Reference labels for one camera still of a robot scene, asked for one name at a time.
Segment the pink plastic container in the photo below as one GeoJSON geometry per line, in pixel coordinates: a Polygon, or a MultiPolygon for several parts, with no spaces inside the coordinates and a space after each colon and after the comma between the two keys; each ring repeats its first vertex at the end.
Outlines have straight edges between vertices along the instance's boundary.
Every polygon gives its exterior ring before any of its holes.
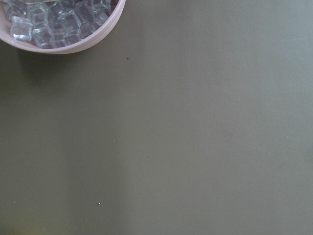
{"type": "Polygon", "coordinates": [[[118,1],[116,8],[112,12],[108,20],[93,34],[75,44],[56,49],[41,49],[28,42],[13,39],[10,35],[11,23],[5,19],[2,8],[3,3],[0,2],[0,39],[14,47],[45,54],[70,54],[86,50],[100,42],[111,32],[122,14],[125,1],[126,0],[118,1]]]}

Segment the tabletop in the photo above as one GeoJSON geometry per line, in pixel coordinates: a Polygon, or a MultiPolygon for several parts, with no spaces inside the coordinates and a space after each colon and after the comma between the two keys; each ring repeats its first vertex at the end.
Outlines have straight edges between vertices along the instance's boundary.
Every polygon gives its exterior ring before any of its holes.
{"type": "Polygon", "coordinates": [[[128,0],[0,55],[1,235],[313,233],[313,1],[128,0]]]}

